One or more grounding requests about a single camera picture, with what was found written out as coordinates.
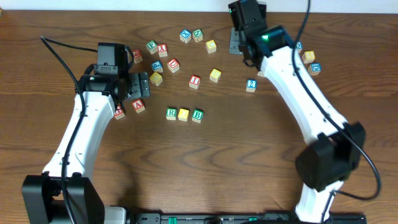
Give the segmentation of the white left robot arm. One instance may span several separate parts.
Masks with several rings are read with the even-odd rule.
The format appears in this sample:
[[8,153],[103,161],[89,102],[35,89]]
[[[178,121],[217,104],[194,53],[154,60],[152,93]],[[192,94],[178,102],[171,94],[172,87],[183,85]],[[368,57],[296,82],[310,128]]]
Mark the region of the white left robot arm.
[[27,175],[22,196],[30,223],[131,223],[124,207],[105,206],[92,184],[104,131],[124,100],[150,95],[146,72],[83,75],[62,141],[40,175]]

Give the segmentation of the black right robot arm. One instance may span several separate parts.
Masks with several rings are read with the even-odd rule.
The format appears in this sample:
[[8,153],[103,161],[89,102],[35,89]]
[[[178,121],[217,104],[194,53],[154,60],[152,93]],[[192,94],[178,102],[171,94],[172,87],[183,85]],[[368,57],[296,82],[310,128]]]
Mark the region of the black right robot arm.
[[302,132],[306,148],[295,167],[303,188],[294,213],[274,223],[365,223],[357,214],[331,214],[341,187],[358,168],[366,132],[349,124],[324,97],[297,51],[297,43],[281,27],[234,26],[244,61],[276,87]]

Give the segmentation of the yellow O block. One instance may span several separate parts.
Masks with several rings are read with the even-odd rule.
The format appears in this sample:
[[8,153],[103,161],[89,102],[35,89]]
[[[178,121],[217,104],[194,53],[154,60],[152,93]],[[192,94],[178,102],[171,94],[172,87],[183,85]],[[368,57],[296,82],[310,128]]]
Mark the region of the yellow O block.
[[178,112],[178,119],[180,121],[187,121],[188,117],[189,117],[189,113],[190,113],[189,110],[180,108],[180,110]]

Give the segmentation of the green R block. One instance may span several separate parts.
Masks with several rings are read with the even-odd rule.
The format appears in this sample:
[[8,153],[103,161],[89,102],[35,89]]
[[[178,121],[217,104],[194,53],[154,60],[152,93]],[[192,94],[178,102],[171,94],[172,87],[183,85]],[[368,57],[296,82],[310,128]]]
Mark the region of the green R block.
[[177,110],[175,108],[167,108],[166,119],[167,120],[176,120],[177,119]]

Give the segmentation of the green B block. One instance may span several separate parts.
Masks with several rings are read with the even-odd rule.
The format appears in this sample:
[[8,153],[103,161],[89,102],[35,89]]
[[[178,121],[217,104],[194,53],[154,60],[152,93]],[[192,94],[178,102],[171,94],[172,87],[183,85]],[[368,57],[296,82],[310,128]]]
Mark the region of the green B block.
[[201,123],[204,116],[204,112],[201,110],[194,110],[192,113],[192,121],[196,123]]

